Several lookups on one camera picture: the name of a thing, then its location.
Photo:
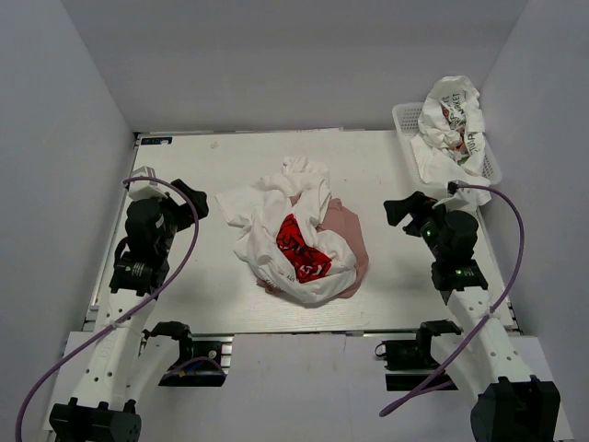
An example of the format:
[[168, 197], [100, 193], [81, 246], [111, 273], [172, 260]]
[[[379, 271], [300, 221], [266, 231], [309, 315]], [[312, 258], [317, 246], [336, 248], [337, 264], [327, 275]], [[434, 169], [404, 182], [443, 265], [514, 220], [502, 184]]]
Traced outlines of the pink t shirt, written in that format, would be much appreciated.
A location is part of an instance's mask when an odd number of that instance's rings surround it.
[[289, 264], [286, 274], [294, 280], [284, 285], [276, 277], [263, 276], [257, 279], [257, 285], [268, 294], [285, 293], [308, 305], [352, 297], [369, 266], [358, 215], [342, 205], [340, 199], [333, 198], [323, 221], [312, 230], [318, 235], [315, 247], [304, 239], [295, 216], [287, 215], [275, 244]]

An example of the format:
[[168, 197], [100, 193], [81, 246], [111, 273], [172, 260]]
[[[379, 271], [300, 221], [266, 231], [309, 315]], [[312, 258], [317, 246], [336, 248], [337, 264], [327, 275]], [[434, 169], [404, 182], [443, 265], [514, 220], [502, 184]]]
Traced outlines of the white t shirt red print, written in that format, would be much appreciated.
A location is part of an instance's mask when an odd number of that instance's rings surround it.
[[245, 261], [257, 284], [308, 305], [353, 296], [369, 263], [358, 215], [336, 204], [314, 231], [318, 243], [312, 246], [292, 214], [274, 233], [255, 222], [245, 243]]

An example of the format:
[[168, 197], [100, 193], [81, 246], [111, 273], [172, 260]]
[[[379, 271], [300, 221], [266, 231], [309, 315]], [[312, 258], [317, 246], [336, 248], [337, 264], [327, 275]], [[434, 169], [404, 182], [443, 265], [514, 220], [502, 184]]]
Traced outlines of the white t shirt black print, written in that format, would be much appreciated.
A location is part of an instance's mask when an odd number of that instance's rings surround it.
[[285, 157], [279, 172], [215, 196], [226, 223], [240, 229], [234, 251], [254, 262], [255, 251], [269, 255], [284, 219], [293, 215], [305, 244], [318, 244], [317, 227], [331, 200], [329, 169], [305, 156]]

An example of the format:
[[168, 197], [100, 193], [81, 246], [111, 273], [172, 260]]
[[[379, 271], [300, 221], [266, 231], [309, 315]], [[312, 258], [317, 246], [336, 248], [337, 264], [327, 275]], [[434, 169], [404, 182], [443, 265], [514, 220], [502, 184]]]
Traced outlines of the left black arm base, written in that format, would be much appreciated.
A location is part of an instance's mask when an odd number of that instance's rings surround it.
[[230, 366], [229, 339], [194, 339], [192, 350], [182, 355], [159, 381], [160, 387], [222, 387]]

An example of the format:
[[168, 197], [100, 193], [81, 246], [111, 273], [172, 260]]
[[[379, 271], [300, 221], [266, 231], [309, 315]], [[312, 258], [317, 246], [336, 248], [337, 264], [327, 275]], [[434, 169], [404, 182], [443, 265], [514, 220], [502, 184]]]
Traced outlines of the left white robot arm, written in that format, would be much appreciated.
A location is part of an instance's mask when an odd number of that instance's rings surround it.
[[180, 179], [166, 183], [138, 175], [125, 186], [131, 202], [114, 251], [105, 318], [84, 344], [92, 354], [69, 401], [50, 412], [59, 441], [138, 440], [138, 402], [174, 361], [189, 354], [188, 325], [160, 322], [149, 331], [145, 324], [178, 276], [168, 263], [174, 237], [199, 228], [209, 213], [207, 195]]

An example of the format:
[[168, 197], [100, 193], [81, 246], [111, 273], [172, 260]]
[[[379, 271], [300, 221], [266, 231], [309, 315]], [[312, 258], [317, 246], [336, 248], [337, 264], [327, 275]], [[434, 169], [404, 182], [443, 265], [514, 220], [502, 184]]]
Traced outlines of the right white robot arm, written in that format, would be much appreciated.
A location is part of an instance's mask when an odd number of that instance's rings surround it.
[[387, 416], [407, 401], [455, 387], [472, 406], [470, 426], [477, 441], [552, 441], [560, 411], [556, 385], [542, 380], [513, 347], [474, 258], [479, 223], [474, 215], [446, 208], [415, 192], [386, 201], [387, 222], [424, 240], [433, 255], [432, 280], [451, 320], [425, 321], [412, 340], [383, 341], [375, 356], [389, 371], [430, 370], [430, 375], [381, 411]]

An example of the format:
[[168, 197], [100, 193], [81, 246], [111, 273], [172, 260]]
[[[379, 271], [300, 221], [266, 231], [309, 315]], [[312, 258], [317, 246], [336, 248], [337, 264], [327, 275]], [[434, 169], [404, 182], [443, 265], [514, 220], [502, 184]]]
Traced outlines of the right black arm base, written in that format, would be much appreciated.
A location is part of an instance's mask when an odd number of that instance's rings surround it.
[[429, 355], [421, 355], [415, 340], [387, 340], [375, 348], [375, 357], [385, 363], [389, 392], [410, 391], [437, 367]]

